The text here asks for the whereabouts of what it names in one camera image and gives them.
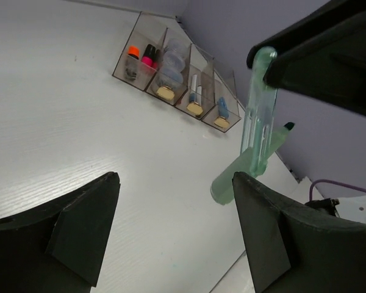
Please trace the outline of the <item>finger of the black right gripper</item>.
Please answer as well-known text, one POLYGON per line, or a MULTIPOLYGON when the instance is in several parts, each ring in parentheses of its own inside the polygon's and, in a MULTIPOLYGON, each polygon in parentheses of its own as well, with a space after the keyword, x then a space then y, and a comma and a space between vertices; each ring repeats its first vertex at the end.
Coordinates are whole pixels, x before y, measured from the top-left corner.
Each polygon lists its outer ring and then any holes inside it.
POLYGON ((328 1, 277 34, 254 45, 277 52, 266 84, 309 96, 366 117, 366 1, 328 1))

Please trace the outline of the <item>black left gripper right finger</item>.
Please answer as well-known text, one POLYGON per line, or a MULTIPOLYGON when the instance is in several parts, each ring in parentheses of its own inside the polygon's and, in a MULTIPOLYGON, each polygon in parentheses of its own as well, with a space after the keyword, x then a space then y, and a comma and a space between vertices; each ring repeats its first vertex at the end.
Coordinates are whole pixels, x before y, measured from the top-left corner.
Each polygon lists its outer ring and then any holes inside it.
POLYGON ((237 172, 234 198, 256 292, 366 292, 366 224, 237 172))

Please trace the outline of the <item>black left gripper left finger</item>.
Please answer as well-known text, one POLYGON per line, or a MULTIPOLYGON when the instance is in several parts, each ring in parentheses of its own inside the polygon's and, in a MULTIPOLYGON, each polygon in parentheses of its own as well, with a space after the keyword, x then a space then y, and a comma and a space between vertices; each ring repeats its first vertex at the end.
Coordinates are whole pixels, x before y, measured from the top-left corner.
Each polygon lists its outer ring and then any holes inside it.
POLYGON ((90 292, 96 287, 120 192, 108 172, 0 219, 0 292, 90 292))

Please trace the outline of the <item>green utility knife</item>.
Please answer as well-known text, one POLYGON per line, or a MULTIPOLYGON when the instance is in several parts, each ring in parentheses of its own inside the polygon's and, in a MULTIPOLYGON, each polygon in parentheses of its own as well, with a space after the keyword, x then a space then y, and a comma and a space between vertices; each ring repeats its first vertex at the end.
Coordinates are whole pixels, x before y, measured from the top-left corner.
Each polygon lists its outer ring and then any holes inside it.
POLYGON ((245 172, 254 178, 265 173, 268 159, 285 142, 294 123, 288 122, 274 130, 277 90, 264 83, 264 76, 277 52, 263 47, 254 56, 248 104, 245 110, 240 155, 211 184, 210 194, 220 204, 234 199, 232 178, 236 172, 245 172))

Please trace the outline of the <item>clear jar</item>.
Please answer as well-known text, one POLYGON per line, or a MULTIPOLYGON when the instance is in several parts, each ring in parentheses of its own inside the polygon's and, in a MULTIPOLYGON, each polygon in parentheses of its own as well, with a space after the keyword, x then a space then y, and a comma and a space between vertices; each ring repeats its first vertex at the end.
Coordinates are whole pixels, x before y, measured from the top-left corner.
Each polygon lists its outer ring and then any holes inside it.
POLYGON ((167 51, 162 57, 162 65, 173 67, 181 72, 185 68, 185 59, 174 51, 167 51))
POLYGON ((162 67, 159 70, 157 85, 167 86, 170 89, 177 89, 183 83, 183 76, 180 72, 171 67, 162 67))
POLYGON ((174 51, 182 56, 185 56, 188 51, 188 46, 180 39, 171 38, 168 40, 165 51, 174 51))

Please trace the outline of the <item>pink highlighter marker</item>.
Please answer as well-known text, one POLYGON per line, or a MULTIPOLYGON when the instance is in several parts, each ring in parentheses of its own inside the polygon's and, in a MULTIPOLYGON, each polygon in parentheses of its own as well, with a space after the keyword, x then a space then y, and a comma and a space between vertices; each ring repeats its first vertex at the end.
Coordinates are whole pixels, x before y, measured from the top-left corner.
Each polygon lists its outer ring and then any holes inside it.
POLYGON ((156 47, 152 44, 148 44, 143 53, 141 62, 149 67, 152 67, 155 58, 156 58, 156 47))

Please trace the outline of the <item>orange highlighter marker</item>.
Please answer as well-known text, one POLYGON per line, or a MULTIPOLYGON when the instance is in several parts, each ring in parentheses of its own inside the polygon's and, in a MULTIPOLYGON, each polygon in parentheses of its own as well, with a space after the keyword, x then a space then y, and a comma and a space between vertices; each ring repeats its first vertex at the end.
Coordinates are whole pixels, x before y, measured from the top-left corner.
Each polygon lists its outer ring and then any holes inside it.
POLYGON ((138 60, 140 57, 140 50, 136 46, 130 46, 127 50, 127 54, 138 60))

